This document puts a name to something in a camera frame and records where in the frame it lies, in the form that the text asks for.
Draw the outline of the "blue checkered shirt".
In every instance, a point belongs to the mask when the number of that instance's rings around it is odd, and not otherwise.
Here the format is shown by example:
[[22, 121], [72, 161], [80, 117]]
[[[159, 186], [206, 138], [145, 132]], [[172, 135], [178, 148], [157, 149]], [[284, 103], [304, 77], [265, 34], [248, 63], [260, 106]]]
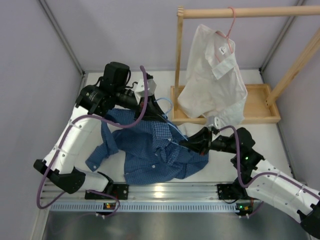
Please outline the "blue checkered shirt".
[[208, 155], [180, 146], [184, 139], [171, 122], [141, 120], [131, 128], [110, 131], [107, 123], [100, 128], [102, 144], [97, 146], [85, 164], [96, 171], [103, 160], [125, 152], [124, 179], [129, 185], [148, 185], [185, 179], [201, 171]]

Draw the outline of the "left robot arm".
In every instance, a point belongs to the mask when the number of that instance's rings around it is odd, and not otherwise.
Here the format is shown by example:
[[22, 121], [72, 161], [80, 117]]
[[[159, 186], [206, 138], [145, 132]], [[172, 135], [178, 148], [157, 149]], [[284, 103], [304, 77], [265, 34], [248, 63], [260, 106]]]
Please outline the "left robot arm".
[[[33, 167], [43, 175], [38, 191], [41, 192], [45, 180], [50, 180], [63, 192], [73, 194], [79, 190], [93, 190], [103, 200], [113, 195], [112, 181], [98, 172], [76, 169], [75, 162], [88, 136], [101, 121], [109, 125], [130, 129], [141, 121], [164, 121], [164, 113], [154, 102], [156, 83], [144, 66], [140, 66], [142, 80], [133, 89], [127, 84], [131, 77], [128, 65], [110, 62], [96, 84], [87, 85], [76, 99], [65, 129], [52, 150], [37, 159]], [[133, 111], [129, 123], [105, 119], [108, 111], [116, 106]]]

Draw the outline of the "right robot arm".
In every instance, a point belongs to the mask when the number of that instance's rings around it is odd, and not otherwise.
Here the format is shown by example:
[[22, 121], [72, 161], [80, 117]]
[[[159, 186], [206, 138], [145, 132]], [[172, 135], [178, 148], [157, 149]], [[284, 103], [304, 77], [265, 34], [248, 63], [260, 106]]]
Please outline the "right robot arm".
[[223, 136], [222, 129], [203, 127], [179, 142], [180, 146], [204, 156], [210, 150], [232, 153], [237, 170], [233, 194], [260, 200], [294, 219], [312, 237], [320, 237], [320, 192], [284, 174], [253, 149], [255, 141], [244, 127]]

